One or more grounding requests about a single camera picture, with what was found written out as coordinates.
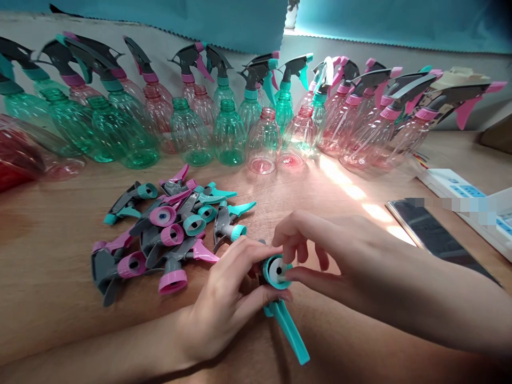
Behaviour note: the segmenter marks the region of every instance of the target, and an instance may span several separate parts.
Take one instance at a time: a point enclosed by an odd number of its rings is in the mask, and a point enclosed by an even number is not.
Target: trigger sprayer
[[[209,73],[213,68],[217,68],[217,89],[213,95],[213,102],[217,110],[220,110],[220,102],[222,100],[235,101],[235,94],[229,87],[228,69],[233,69],[228,59],[219,51],[211,46],[206,47],[206,69]]]
[[[41,55],[46,54],[50,62],[41,60]],[[101,95],[100,92],[85,84],[85,80],[69,65],[70,62],[77,62],[73,54],[65,45],[57,40],[51,40],[37,55],[34,62],[44,63],[54,66],[62,80],[69,86],[69,98],[88,107],[87,98],[90,96]]]
[[[290,91],[292,85],[292,75],[296,75],[302,86],[308,89],[308,63],[313,60],[313,54],[308,53],[302,56],[298,56],[290,61],[287,61],[283,66],[285,67],[283,72],[283,79],[279,84],[279,91],[275,95],[275,99],[278,100],[281,92]]]
[[[405,104],[424,93],[435,80],[437,75],[426,74],[390,96],[390,105],[379,116],[345,138],[338,159],[340,163],[350,171],[361,171],[371,166],[391,139],[394,122],[402,113]]]
[[[275,104],[274,93],[272,92],[271,77],[272,70],[277,68],[277,59],[268,59],[249,64],[242,72],[238,72],[245,79],[244,101],[240,104],[238,114],[244,123],[245,129],[249,132],[250,127],[261,115],[261,104],[258,102],[257,84],[263,82],[270,102]]]
[[[153,94],[154,92],[151,92],[150,89],[154,89],[158,91],[158,94],[162,96],[165,101],[172,105],[172,95],[168,89],[159,82],[158,76],[151,67],[149,57],[147,57],[142,48],[133,39],[128,36],[123,36],[123,39],[135,60],[139,74],[142,75],[142,78],[146,82],[146,86],[143,89],[144,94],[148,91]]]
[[[138,85],[136,85],[133,81],[127,78],[126,72],[123,68],[121,68],[121,66],[117,62],[117,59],[123,56],[124,53],[117,52],[115,49],[109,47],[107,44],[104,44],[97,40],[93,40],[88,37],[75,35],[72,32],[63,32],[62,34],[69,39],[78,41],[84,44],[85,46],[93,49],[95,52],[100,54],[105,60],[110,62],[111,72],[117,79],[119,79],[121,85],[123,86],[123,89],[131,96],[139,100],[141,103],[145,102],[146,99],[144,97],[142,89],[140,89]]]
[[[194,101],[194,84],[195,79],[190,67],[196,67],[204,77],[206,77],[212,83],[214,82],[212,76],[208,73],[208,70],[204,66],[203,57],[201,52],[204,51],[206,43],[196,42],[180,49],[171,60],[180,66],[181,68],[181,79],[183,80],[183,97],[187,99],[189,105],[193,104]]]
[[[50,79],[49,74],[39,65],[32,62],[30,56],[33,50],[30,50],[21,44],[12,40],[0,37],[0,70],[11,80],[14,80],[11,61],[17,61],[21,69],[29,79],[34,82],[34,93],[42,98],[40,90],[45,88],[58,88],[64,94],[69,95],[69,88]]]

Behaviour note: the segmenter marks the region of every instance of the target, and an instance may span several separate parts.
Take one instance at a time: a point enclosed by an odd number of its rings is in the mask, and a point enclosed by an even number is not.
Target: teal screw cap
[[[217,216],[217,210],[211,205],[205,205],[197,210],[197,214],[201,216],[204,221],[209,223]]]
[[[292,269],[293,266],[291,264],[282,263],[283,255],[274,255],[269,257],[263,263],[263,277],[265,280],[274,288],[283,290],[286,289],[292,284],[289,281],[278,281],[277,276],[284,276],[285,272],[289,269]]]
[[[229,210],[229,214],[235,214],[238,217],[240,217],[245,212],[248,212],[251,209],[253,209],[254,206],[256,206],[256,202],[250,202],[247,204],[235,205],[235,206],[230,205],[230,206],[228,206],[228,210]]]
[[[231,232],[231,241],[236,241],[240,236],[247,234],[247,227],[240,224],[235,225]]]
[[[141,184],[137,187],[137,193],[143,199],[155,198],[158,195],[158,190],[151,183]]]
[[[183,229],[188,236],[199,235],[204,228],[206,228],[206,221],[199,215],[190,215],[183,222]]]
[[[108,214],[105,216],[104,220],[103,220],[103,223],[107,224],[107,225],[114,225],[117,221],[117,216],[113,215],[113,214]]]

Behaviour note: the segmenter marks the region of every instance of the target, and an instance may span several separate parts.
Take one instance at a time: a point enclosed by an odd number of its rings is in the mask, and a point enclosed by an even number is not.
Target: pink plastic bottle
[[[391,138],[395,120],[401,112],[386,108],[379,118],[348,136],[338,158],[341,165],[350,171],[362,171],[371,166]]]
[[[362,97],[350,95],[345,104],[327,121],[324,134],[318,143],[320,151],[329,156],[338,156],[350,137],[357,117],[357,106]]]
[[[61,77],[69,86],[69,98],[85,107],[89,107],[89,104],[87,104],[88,97],[101,96],[100,92],[86,85],[85,80],[79,74]]]
[[[176,154],[174,142],[171,137],[171,117],[173,107],[162,95],[157,87],[145,87],[146,109],[151,117],[153,135],[158,139],[158,146],[162,152]]]
[[[208,131],[213,134],[217,109],[215,108],[213,100],[208,96],[204,85],[194,85],[192,110],[201,118]]]
[[[303,105],[285,128],[281,162],[286,167],[302,166],[316,144],[317,126],[312,119],[313,107]]]

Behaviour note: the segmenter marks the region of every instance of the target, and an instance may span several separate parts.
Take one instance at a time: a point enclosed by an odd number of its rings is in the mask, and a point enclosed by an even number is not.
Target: power strip
[[[463,214],[458,215],[512,262],[512,188],[487,196],[451,169],[428,169],[422,172],[418,179],[439,197],[496,199],[496,225],[483,226]]]

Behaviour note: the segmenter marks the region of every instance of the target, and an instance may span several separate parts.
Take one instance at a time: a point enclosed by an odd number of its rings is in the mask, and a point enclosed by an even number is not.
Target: teal cap
[[[158,195],[158,190],[151,183],[141,184],[137,187],[137,193],[143,199],[155,198]]]
[[[240,224],[235,225],[233,231],[231,231],[231,241],[236,241],[240,236],[247,234],[247,227]]]
[[[30,80],[46,80],[50,75],[43,68],[23,69],[23,72]]]

